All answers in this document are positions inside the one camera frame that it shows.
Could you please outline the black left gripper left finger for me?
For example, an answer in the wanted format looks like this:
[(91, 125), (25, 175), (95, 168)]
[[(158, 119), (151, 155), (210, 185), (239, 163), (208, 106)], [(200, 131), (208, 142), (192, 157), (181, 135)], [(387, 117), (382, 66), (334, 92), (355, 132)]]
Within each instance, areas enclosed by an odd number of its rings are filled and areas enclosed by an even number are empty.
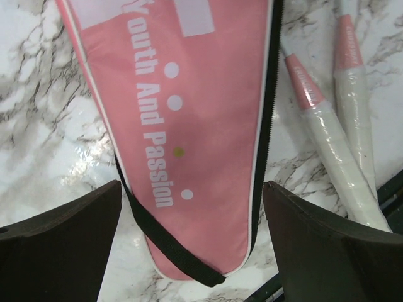
[(110, 181), (1, 227), (1, 301), (97, 301), (121, 208)]

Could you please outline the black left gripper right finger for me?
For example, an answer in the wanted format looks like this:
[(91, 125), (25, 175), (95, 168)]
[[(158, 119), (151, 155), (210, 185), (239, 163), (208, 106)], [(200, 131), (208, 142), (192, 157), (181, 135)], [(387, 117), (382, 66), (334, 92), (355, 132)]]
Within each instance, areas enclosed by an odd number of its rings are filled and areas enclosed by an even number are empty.
[(263, 203), (286, 301), (402, 301), (402, 235), (350, 221), (273, 181)]

